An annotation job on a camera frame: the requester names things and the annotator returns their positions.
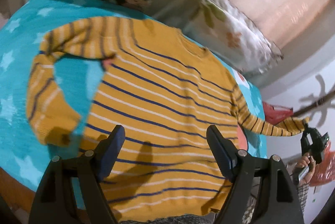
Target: white stripe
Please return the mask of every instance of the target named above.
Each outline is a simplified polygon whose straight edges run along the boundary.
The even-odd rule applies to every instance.
[[[172,103],[174,103],[174,104],[177,104],[178,106],[185,107],[185,108],[191,108],[191,109],[194,109],[194,111],[195,111],[196,113],[198,113],[198,114],[202,114],[202,115],[205,115],[205,116],[208,116],[208,117],[211,117],[211,118],[215,118],[215,119],[218,119],[218,120],[221,120],[221,119],[222,119],[222,118],[220,118],[220,117],[216,117],[216,116],[213,116],[213,115],[209,115],[209,114],[207,114],[207,113],[205,113],[205,112],[199,112],[199,111],[197,111],[197,109],[196,109],[194,106],[192,106],[192,105],[184,105],[184,104],[180,104],[180,103],[178,103],[178,102],[176,102],[176,101],[174,101],[174,100],[172,100],[172,99],[170,99],[170,98],[168,98],[168,97],[166,97],[166,96],[163,96],[163,95],[161,95],[161,94],[159,94],[159,93],[157,93],[157,92],[152,92],[152,91],[150,91],[150,90],[148,90],[148,89],[146,89],[146,88],[142,88],[142,87],[140,87],[140,86],[138,86],[138,85],[135,85],[135,84],[133,84],[133,83],[131,83],[131,82],[129,82],[129,81],[127,81],[127,80],[121,78],[121,77],[118,77],[118,76],[116,76],[116,75],[113,75],[113,74],[111,74],[111,73],[109,73],[109,72],[106,72],[106,74],[108,74],[109,76],[111,76],[111,77],[113,77],[113,78],[116,78],[116,79],[118,79],[118,80],[121,80],[122,82],[124,82],[124,83],[126,83],[126,84],[128,84],[128,85],[130,85],[130,86],[133,86],[133,87],[135,87],[135,88],[138,88],[138,89],[140,89],[140,90],[142,90],[142,91],[151,93],[152,95],[156,95],[156,96],[162,97],[162,98],[164,98],[164,99],[166,99],[166,100],[168,100],[168,101],[170,101],[170,102],[172,102]]]
[[[53,99],[55,99],[56,95],[61,91],[61,89],[59,89],[59,87],[56,88],[56,90],[54,90],[51,95],[44,101],[43,103],[43,107],[42,107],[42,112],[46,112],[46,108],[49,106],[49,104],[51,103],[51,101]]]
[[[133,107],[133,108],[135,108],[135,109],[137,109],[137,110],[144,111],[144,112],[147,112],[147,113],[151,113],[151,114],[160,116],[160,117],[165,118],[165,119],[167,119],[167,120],[169,120],[169,121],[175,122],[175,123],[177,123],[177,124],[179,124],[179,125],[183,125],[183,126],[192,126],[192,127],[197,128],[198,130],[200,130],[200,131],[204,131],[204,132],[206,132],[206,130],[207,130],[206,128],[200,128],[200,127],[198,127],[197,125],[192,124],[192,123],[183,123],[183,122],[179,122],[179,121],[174,120],[174,119],[172,119],[172,118],[170,118],[170,117],[167,117],[167,116],[165,116],[165,115],[163,115],[163,114],[160,114],[160,113],[157,113],[157,112],[154,112],[154,111],[150,111],[150,110],[144,109],[144,108],[142,108],[142,107],[137,107],[137,106],[135,106],[135,105],[132,105],[132,104],[130,104],[130,103],[127,103],[127,102],[124,102],[124,101],[122,101],[122,100],[120,100],[120,99],[117,99],[117,98],[115,98],[115,97],[112,97],[112,96],[110,96],[110,95],[108,95],[108,94],[106,94],[106,93],[104,93],[104,92],[102,92],[102,91],[98,91],[98,93],[101,94],[101,95],[103,95],[103,96],[105,96],[105,97],[107,97],[107,98],[109,98],[109,99],[112,99],[112,100],[114,100],[114,101],[116,101],[116,102],[125,104],[125,105],[128,106],[128,107]],[[223,118],[222,120],[225,120],[225,121],[227,121],[227,122],[232,122],[232,120],[228,120],[228,119],[224,119],[224,118]]]
[[[71,54],[74,54],[75,53],[75,50],[76,50],[76,46],[75,45],[72,45],[71,48],[70,48],[70,53]]]
[[[259,124],[258,124],[258,126],[257,126],[257,128],[255,129],[254,132],[257,132],[257,131],[258,131],[258,128],[261,126],[261,124],[262,124],[262,123],[259,123]]]
[[[51,53],[51,55],[52,55],[55,59],[59,59],[59,55],[57,55],[56,53]]]
[[[133,207],[128,207],[126,209],[123,209],[123,210],[118,210],[120,213],[126,213],[130,210],[133,210],[133,209],[139,209],[145,205],[148,205],[148,206],[153,206],[153,205],[158,205],[158,204],[161,204],[163,203],[164,201],[168,201],[168,200],[176,200],[176,199],[182,199],[182,198],[186,198],[186,199],[194,199],[194,198],[201,198],[201,199],[212,199],[213,197],[201,197],[201,196],[190,196],[190,197],[187,197],[187,196],[178,196],[178,197],[169,197],[169,198],[162,198],[161,200],[159,201],[156,201],[156,202],[151,202],[151,203],[147,203],[147,202],[142,202],[140,203],[139,205],[136,205],[136,206],[133,206]]]
[[[213,91],[213,92],[216,92],[216,93],[218,93],[219,95],[221,95],[221,96],[223,96],[223,97],[225,97],[225,98],[230,99],[229,96],[224,95],[224,94],[222,94],[222,93],[216,91],[215,89],[212,89],[211,87],[202,84],[202,83],[200,82],[200,78],[199,78],[197,75],[194,75],[194,74],[192,74],[192,73],[184,72],[184,71],[182,71],[182,70],[180,70],[180,69],[178,69],[178,68],[175,68],[175,67],[173,67],[173,66],[171,66],[171,65],[169,65],[169,64],[166,64],[165,62],[162,62],[162,61],[160,61],[160,60],[157,60],[157,59],[154,59],[154,58],[145,56],[145,55],[140,54],[140,53],[136,52],[135,50],[133,50],[133,49],[131,48],[131,46],[130,46],[129,39],[128,39],[128,36],[127,36],[127,32],[126,32],[127,28],[129,28],[129,25],[128,25],[128,23],[127,23],[126,21],[124,21],[124,38],[125,38],[125,41],[126,41],[126,43],[127,43],[127,48],[130,49],[131,52],[133,52],[134,54],[136,54],[136,55],[138,55],[138,56],[140,56],[140,57],[143,57],[143,58],[145,58],[145,59],[153,60],[153,61],[156,61],[156,62],[158,62],[158,63],[164,64],[165,66],[167,66],[167,67],[169,67],[169,68],[171,68],[171,69],[174,69],[174,70],[176,70],[176,71],[178,71],[178,72],[180,72],[180,73],[182,73],[182,74],[184,74],[184,75],[193,76],[193,77],[195,77],[195,78],[199,81],[199,82],[198,82],[199,85],[201,85],[201,86],[203,86],[203,87],[205,87],[205,88],[207,88],[207,89],[209,89],[209,90],[211,90],[211,91]]]
[[[201,165],[201,166],[203,166],[203,167],[207,167],[207,168],[209,168],[209,169],[212,169],[212,170],[221,172],[220,169],[215,168],[215,167],[211,167],[211,166],[209,166],[209,165],[207,165],[207,164],[201,164],[201,163],[197,163],[197,162],[189,162],[188,164]]]
[[[39,71],[39,74],[37,75],[36,81],[34,82],[33,85],[31,85],[31,87],[30,87],[30,89],[29,89],[29,95],[28,95],[28,97],[30,97],[30,93],[31,93],[31,91],[33,91],[33,90],[35,89],[36,85],[37,85],[37,84],[39,83],[39,81],[41,80],[43,73],[44,73],[44,70],[43,70],[43,69]]]
[[[94,58],[95,57],[95,45],[93,42],[91,42],[90,50],[91,50],[91,58]]]
[[[90,137],[87,137],[87,136],[83,136],[83,139],[85,139],[85,140],[87,140],[87,141],[90,141],[90,142],[92,142],[92,143],[95,143],[95,144],[98,144],[98,143],[100,143],[99,141],[97,141],[97,140],[95,140],[95,139],[93,139],[93,138],[90,138]]]
[[[117,58],[119,58],[119,59],[120,59],[122,62],[124,62],[124,63],[131,64],[131,65],[133,65],[133,66],[135,66],[135,67],[137,67],[137,68],[142,69],[143,71],[145,71],[145,72],[147,72],[147,73],[149,73],[149,74],[154,75],[155,77],[157,77],[157,78],[163,80],[164,82],[166,82],[166,83],[168,83],[168,84],[170,84],[170,85],[172,85],[172,86],[174,86],[174,87],[176,87],[176,88],[178,88],[178,89],[180,89],[180,90],[182,90],[182,91],[189,91],[189,92],[193,93],[193,94],[196,95],[197,98],[200,99],[200,100],[203,100],[203,101],[208,102],[208,103],[210,103],[210,104],[213,104],[213,105],[215,105],[215,106],[222,107],[222,108],[224,108],[224,109],[229,109],[229,110],[230,110],[230,107],[228,107],[228,106],[220,105],[220,104],[217,104],[217,103],[215,103],[215,102],[213,102],[213,101],[210,101],[210,100],[207,100],[207,99],[205,99],[205,98],[203,98],[203,97],[200,97],[200,96],[198,95],[198,93],[195,92],[195,91],[193,91],[192,89],[187,88],[187,87],[186,87],[186,88],[180,87],[180,86],[178,86],[178,85],[176,85],[176,84],[174,84],[174,83],[172,83],[172,82],[166,80],[165,78],[162,78],[162,77],[160,77],[159,75],[157,75],[157,74],[155,74],[155,73],[153,73],[153,72],[151,72],[151,71],[145,69],[144,67],[142,67],[142,66],[140,66],[140,65],[138,65],[138,64],[136,64],[136,63],[133,63],[133,62],[131,62],[131,61],[127,61],[127,60],[123,59],[121,56],[117,56]]]
[[[155,181],[155,182],[148,182],[148,183],[134,183],[134,184],[130,184],[127,186],[123,186],[123,187],[116,187],[116,188],[110,188],[110,189],[104,189],[104,192],[111,192],[111,191],[118,191],[118,190],[122,190],[122,189],[128,189],[128,188],[132,188],[132,187],[139,187],[139,186],[152,186],[152,185],[160,185],[160,184],[164,184],[166,182],[170,182],[170,181],[188,181],[188,182],[201,182],[201,183],[209,183],[212,185],[216,185],[216,186],[221,186],[222,183],[214,183],[208,180],[200,180],[200,179],[165,179],[165,180],[160,180],[160,181]]]
[[[127,173],[127,172],[122,172],[122,171],[116,171],[116,170],[112,170],[111,174],[117,174],[117,175],[123,175],[123,176],[138,176],[138,174],[135,173]]]
[[[84,24],[84,19],[80,19],[79,20],[79,27],[80,28],[84,28],[85,24]]]
[[[99,118],[101,120],[104,120],[104,121],[107,121],[107,122],[110,122],[114,125],[122,125],[121,123],[119,122],[115,122],[115,121],[112,121],[106,117],[102,117],[98,114],[95,114],[93,112],[90,112],[89,113],[90,115],[96,117],[96,118]],[[178,140],[186,140],[194,145],[207,145],[207,143],[198,143],[198,142],[192,142],[191,140],[185,138],[185,137],[180,137],[180,138],[172,138],[172,137],[167,137],[167,136],[164,136],[164,135],[160,135],[160,134],[157,134],[157,133],[153,133],[153,132],[149,132],[149,131],[146,131],[146,130],[141,130],[141,129],[138,129],[138,128],[134,128],[134,127],[130,127],[130,126],[127,126],[127,125],[122,125],[124,128],[127,128],[127,129],[130,129],[130,130],[133,130],[133,131],[137,131],[137,132],[141,132],[141,133],[144,133],[144,134],[148,134],[148,135],[151,135],[151,136],[156,136],[156,137],[160,137],[160,138],[164,138],[164,139],[167,139],[167,140],[173,140],[173,141],[178,141]]]
[[[59,39],[58,44],[60,45],[64,40],[64,26],[59,27]]]
[[[34,125],[34,129],[37,130],[38,127],[40,126],[41,121],[45,118],[44,114],[41,114],[40,117],[38,118],[38,120],[36,121],[35,125]]]
[[[189,153],[189,152],[172,152],[172,153],[151,153],[151,152],[142,152],[137,150],[131,150],[127,148],[121,148],[122,151],[129,152],[129,153],[135,153],[135,154],[143,154],[143,155],[154,155],[154,156],[194,156],[194,157],[204,157],[204,158],[210,158],[214,159],[214,156],[212,155],[205,155],[205,154],[198,154],[198,153]]]
[[[108,48],[111,52],[114,52],[114,48],[113,48],[113,40],[111,37],[108,37]]]
[[[53,65],[42,65],[42,68],[45,68],[45,69],[51,69],[53,67],[54,67]]]

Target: blue stripe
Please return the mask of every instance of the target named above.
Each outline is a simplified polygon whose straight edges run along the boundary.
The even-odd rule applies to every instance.
[[[150,143],[150,142],[142,142],[142,141],[130,138],[130,137],[126,137],[126,140],[128,140],[130,142],[138,143],[138,144],[141,144],[141,145],[153,146],[153,147],[156,147],[156,148],[182,148],[182,147],[187,146],[187,147],[192,147],[192,148],[210,150],[210,148],[200,148],[200,147],[195,146],[195,145],[187,145],[187,144],[182,144],[182,145],[157,145],[157,144],[153,144],[153,143]]]
[[[36,62],[34,64],[34,66],[32,67],[31,71],[30,71],[30,74],[29,74],[29,78],[31,78],[32,74],[35,72],[36,68],[38,65],[40,65],[41,63],[40,62]]]
[[[132,200],[132,199],[137,198],[137,197],[151,197],[151,196],[160,195],[160,194],[162,194],[164,192],[167,192],[167,191],[177,191],[177,190],[191,190],[191,191],[200,190],[200,191],[208,191],[208,192],[215,192],[215,193],[220,192],[219,190],[200,188],[200,187],[165,188],[161,191],[154,192],[154,193],[140,193],[140,194],[137,194],[137,195],[134,195],[134,196],[131,196],[131,197],[111,199],[111,200],[108,200],[107,202],[108,203],[115,203],[115,202],[121,202],[121,201],[126,201],[126,200]]]
[[[122,45],[121,45],[121,42],[120,42],[120,38],[119,38],[119,37],[118,37],[118,45],[119,45],[119,48],[120,48],[121,51],[123,51],[124,53],[126,53],[126,54],[128,54],[128,55],[134,57],[134,58],[137,59],[137,60],[139,60],[140,62],[142,62],[142,63],[145,64],[146,66],[150,67],[151,69],[154,69],[154,70],[163,72],[163,73],[165,73],[165,74],[168,74],[168,75],[170,75],[171,77],[174,77],[174,78],[178,79],[178,80],[181,81],[181,82],[189,82],[189,83],[193,84],[194,86],[196,86],[199,92],[204,93],[204,94],[206,94],[206,95],[208,95],[208,96],[210,96],[210,97],[213,97],[213,98],[215,98],[215,99],[217,99],[217,100],[220,100],[220,101],[222,101],[222,102],[227,102],[227,103],[230,103],[230,104],[233,105],[233,103],[232,103],[231,101],[221,99],[221,98],[219,98],[219,97],[216,97],[216,96],[214,96],[214,95],[212,95],[212,94],[209,94],[209,93],[207,93],[207,92],[201,90],[201,89],[199,88],[199,85],[196,84],[195,82],[191,81],[191,80],[184,79],[184,78],[180,78],[180,77],[178,77],[178,76],[176,76],[176,75],[174,75],[174,74],[171,74],[170,72],[168,72],[168,71],[166,71],[166,70],[163,70],[163,69],[160,69],[160,68],[157,68],[157,67],[154,67],[154,66],[151,66],[151,65],[147,64],[146,62],[142,61],[141,59],[139,59],[139,58],[136,57],[135,55],[133,55],[133,54],[127,52],[126,50],[124,50],[124,49],[122,48]],[[228,89],[225,89],[225,88],[222,88],[222,89],[225,90],[226,92],[232,92],[231,90],[228,90]]]
[[[44,87],[35,95],[34,97],[34,105],[32,107],[32,111],[31,114],[28,118],[28,121],[30,122],[31,119],[33,118],[35,111],[36,111],[36,105],[37,105],[37,99],[39,98],[39,96],[46,90],[46,88],[50,85],[51,81],[53,81],[54,79],[52,77],[48,78],[48,80],[46,81]]]
[[[131,160],[125,160],[125,159],[117,159],[117,162],[120,163],[127,163],[127,164],[141,164],[141,165],[149,165],[149,166],[173,166],[173,165],[180,165],[180,164],[186,164],[187,162],[182,163],[173,163],[173,164],[165,164],[165,163],[152,163],[152,162],[141,162],[141,161],[131,161]],[[209,162],[209,163],[216,163],[216,161],[209,161],[209,160],[202,160],[202,162]]]
[[[117,113],[117,114],[120,114],[120,115],[122,115],[122,116],[131,118],[131,119],[134,119],[134,120],[137,120],[137,121],[141,121],[141,122],[148,123],[148,124],[151,124],[151,125],[159,126],[159,127],[162,127],[162,128],[165,128],[165,129],[174,131],[174,132],[186,133],[186,134],[188,134],[188,135],[199,136],[199,137],[201,137],[201,138],[203,138],[203,139],[206,139],[205,136],[202,136],[202,135],[199,134],[199,133],[188,132],[188,131],[184,131],[184,130],[177,130],[177,129],[175,129],[175,128],[171,128],[171,127],[169,127],[169,126],[163,125],[163,124],[161,124],[161,123],[157,123],[157,122],[150,121],[150,120],[147,120],[147,119],[139,118],[139,117],[136,117],[136,116],[127,114],[127,113],[125,113],[125,112],[116,110],[116,109],[114,109],[114,108],[112,108],[112,107],[106,106],[106,105],[104,105],[104,104],[102,104],[102,103],[100,103],[100,102],[98,102],[98,101],[96,101],[96,100],[93,100],[92,103],[93,103],[93,104],[96,104],[96,105],[98,105],[98,106],[100,106],[100,107],[103,107],[103,108],[105,108],[105,109],[107,109],[107,110],[110,110],[110,111],[112,111],[112,112],[115,112],[115,113]],[[227,127],[237,127],[237,125],[225,125],[225,126],[227,126]]]
[[[162,89],[164,89],[164,90],[166,90],[166,91],[168,91],[168,92],[170,92],[170,93],[176,95],[176,96],[179,97],[179,98],[190,99],[190,100],[192,100],[192,101],[193,101],[197,106],[199,106],[199,107],[204,107],[204,108],[206,108],[206,109],[209,109],[209,110],[212,110],[212,111],[215,111],[215,112],[218,112],[218,113],[222,113],[222,114],[228,114],[227,112],[222,112],[222,111],[213,109],[213,108],[211,108],[211,107],[207,107],[207,106],[205,106],[205,105],[201,105],[201,104],[197,103],[197,102],[196,102],[192,97],[190,97],[190,96],[182,96],[182,95],[179,95],[178,93],[173,92],[172,90],[170,90],[170,89],[164,87],[163,85],[160,85],[160,84],[158,84],[158,83],[156,83],[156,82],[153,82],[153,81],[151,81],[151,80],[149,80],[149,79],[146,79],[146,78],[144,78],[144,77],[141,77],[141,76],[139,76],[139,75],[137,75],[137,74],[135,74],[135,73],[133,73],[133,72],[130,72],[130,71],[124,69],[124,68],[121,68],[121,67],[119,67],[119,66],[116,66],[115,64],[111,64],[111,66],[113,66],[114,68],[119,69],[119,70],[121,70],[121,71],[123,71],[123,72],[126,72],[126,73],[128,73],[128,74],[131,74],[131,75],[133,75],[134,77],[137,77],[137,78],[139,78],[139,79],[141,79],[141,80],[144,80],[144,81],[146,81],[146,82],[149,82],[149,83],[151,83],[151,84],[153,84],[153,85],[155,85],[155,86],[157,86],[157,87],[160,87],[160,88],[162,88]]]
[[[121,89],[121,88],[119,88],[119,87],[116,87],[115,85],[113,85],[113,84],[111,84],[111,83],[108,83],[108,82],[106,82],[106,81],[104,81],[104,80],[101,81],[101,83],[103,83],[103,84],[105,84],[105,85],[108,85],[109,87],[112,87],[112,88],[114,88],[115,90],[118,90],[118,91],[120,91],[120,92],[123,92],[123,93],[125,93],[125,94],[127,94],[127,95],[130,95],[130,96],[132,96],[132,97],[135,97],[135,98],[137,98],[137,99],[140,99],[140,100],[142,100],[142,101],[146,101],[146,102],[148,102],[148,103],[151,103],[151,104],[154,104],[154,105],[163,107],[163,108],[165,108],[165,109],[167,109],[167,110],[170,110],[170,111],[172,111],[172,112],[174,112],[174,113],[177,113],[177,114],[179,114],[179,115],[186,116],[186,117],[193,117],[193,118],[194,118],[195,120],[197,120],[198,122],[202,122],[202,123],[210,124],[210,125],[217,125],[217,126],[223,126],[223,125],[224,125],[224,124],[219,124],[219,123],[214,123],[214,122],[209,122],[209,121],[205,121],[205,120],[198,119],[198,118],[197,118],[195,115],[193,115],[193,114],[187,114],[187,113],[179,112],[179,111],[174,110],[173,108],[168,107],[168,106],[165,106],[165,105],[163,105],[163,104],[161,104],[161,103],[152,101],[152,100],[150,100],[150,99],[146,99],[146,98],[144,98],[144,97],[141,97],[141,96],[135,95],[135,94],[133,94],[133,93],[131,93],[131,92],[128,92],[128,91],[126,91],[126,90],[123,90],[123,89]]]
[[[212,175],[212,174],[209,174],[209,173],[195,171],[195,170],[188,170],[188,169],[163,169],[163,170],[149,172],[149,173],[143,174],[141,176],[147,176],[147,175],[153,175],[153,174],[159,174],[159,173],[165,173],[165,172],[196,173],[196,174],[200,174],[200,175],[207,175],[207,176],[210,176],[210,177],[213,177],[213,178],[217,178],[217,179],[225,179],[225,177],[222,177],[222,176],[216,176],[216,175]]]
[[[98,132],[101,132],[101,133],[105,133],[105,134],[110,134],[109,131],[107,130],[103,130],[101,128],[98,128],[98,127],[95,127],[91,124],[86,124],[86,127],[88,128],[91,128],[93,130],[96,130]],[[229,140],[234,140],[234,139],[237,139],[237,137],[233,137],[233,138],[226,138],[226,139],[229,139]],[[201,148],[201,147],[198,147],[198,146],[195,146],[195,145],[187,145],[187,144],[181,144],[181,145],[157,145],[157,144],[153,144],[153,143],[150,143],[150,142],[143,142],[143,141],[139,141],[139,140],[136,140],[136,139],[133,139],[133,138],[130,138],[130,137],[126,137],[126,140],[130,141],[130,142],[135,142],[135,143],[138,143],[138,144],[141,144],[141,145],[148,145],[148,146],[153,146],[153,147],[157,147],[157,148],[181,148],[181,147],[192,147],[192,148],[199,148],[199,149],[205,149],[205,150],[210,150],[210,148]]]
[[[158,54],[158,53],[155,53],[155,52],[153,52],[153,51],[150,51],[150,50],[148,50],[148,49],[145,49],[145,48],[139,46],[139,45],[138,45],[138,42],[137,42],[137,40],[136,40],[136,38],[135,38],[135,34],[134,34],[134,24],[133,24],[133,20],[132,20],[132,19],[129,19],[129,20],[130,20],[130,27],[131,27],[130,30],[131,30],[131,33],[132,33],[132,38],[133,38],[133,41],[134,41],[135,45],[136,45],[138,48],[140,48],[140,49],[142,49],[142,50],[144,50],[144,51],[147,51],[147,52],[149,52],[149,53],[155,54],[155,55],[157,55],[157,56],[159,56],[159,57],[162,57],[162,58],[165,58],[165,59],[169,59],[169,60],[173,60],[173,61],[175,61],[175,62],[178,62],[179,64],[183,65],[185,68],[193,69],[193,70],[195,70],[195,71],[199,74],[200,78],[201,78],[203,81],[206,81],[206,82],[208,82],[208,83],[211,83],[211,84],[213,84],[214,86],[218,87],[219,89],[221,89],[221,90],[223,90],[223,91],[227,91],[226,89],[220,87],[218,84],[215,84],[215,83],[212,82],[212,81],[209,81],[209,80],[206,80],[206,79],[202,78],[201,73],[200,73],[196,68],[194,68],[194,67],[192,67],[192,66],[185,65],[185,64],[183,64],[181,61],[179,61],[179,60],[177,60],[177,59],[175,59],[175,58],[172,58],[172,57],[169,57],[169,56],[165,56],[165,55],[163,55],[163,54]]]

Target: star pattern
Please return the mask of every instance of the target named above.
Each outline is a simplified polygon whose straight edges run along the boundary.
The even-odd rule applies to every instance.
[[[0,118],[7,120],[8,124],[12,125],[13,115],[17,113],[17,108],[13,104],[13,95],[9,95],[7,99],[1,99]]]
[[[20,167],[20,176],[24,179],[29,180],[33,185],[38,186],[43,173],[34,166],[31,157],[26,156],[24,160],[21,160],[18,157],[14,158],[16,163]]]
[[[39,44],[41,43],[42,39],[43,39],[43,36],[48,33],[50,30],[46,31],[46,32],[38,32],[36,34],[36,39],[34,40],[33,44]]]
[[[8,53],[4,53],[2,55],[2,59],[0,62],[0,67],[3,68],[4,71],[7,71],[8,66],[14,61],[13,58],[13,50],[8,52]]]
[[[37,15],[41,15],[42,17],[46,17],[50,13],[50,11],[52,11],[53,9],[54,9],[53,7],[42,8],[37,12]]]
[[[261,112],[258,106],[255,107],[255,112],[256,112],[256,115],[258,115]]]
[[[72,4],[77,5],[77,6],[82,6],[86,4],[86,1],[85,0],[73,0]]]
[[[6,27],[6,30],[8,30],[10,33],[12,33],[16,28],[20,26],[21,18],[18,18],[16,20],[12,20],[8,23],[8,26]]]

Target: sweater sleeve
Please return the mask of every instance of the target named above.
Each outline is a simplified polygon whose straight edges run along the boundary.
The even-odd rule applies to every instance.
[[[263,121],[250,113],[247,102],[237,85],[233,90],[233,102],[235,105],[233,113],[238,123],[254,133],[267,136],[293,136],[303,132],[304,122],[308,122],[308,118],[302,120],[295,117],[288,117],[277,125]]]

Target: bed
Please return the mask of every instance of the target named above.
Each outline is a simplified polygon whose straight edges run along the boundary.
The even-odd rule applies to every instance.
[[[100,0],[30,0],[0,30],[0,167],[22,185],[36,191],[46,166],[54,155],[75,157],[88,115],[90,101],[103,75],[99,61],[67,56],[55,66],[55,77],[66,101],[81,116],[71,145],[60,148],[41,145],[26,120],[26,87],[31,62],[43,35],[60,25],[81,18],[117,16],[136,19],[145,14]],[[250,112],[264,119],[257,87],[220,60],[236,79]],[[265,136],[245,132],[248,152],[266,158]],[[79,207],[80,193],[76,193]]]

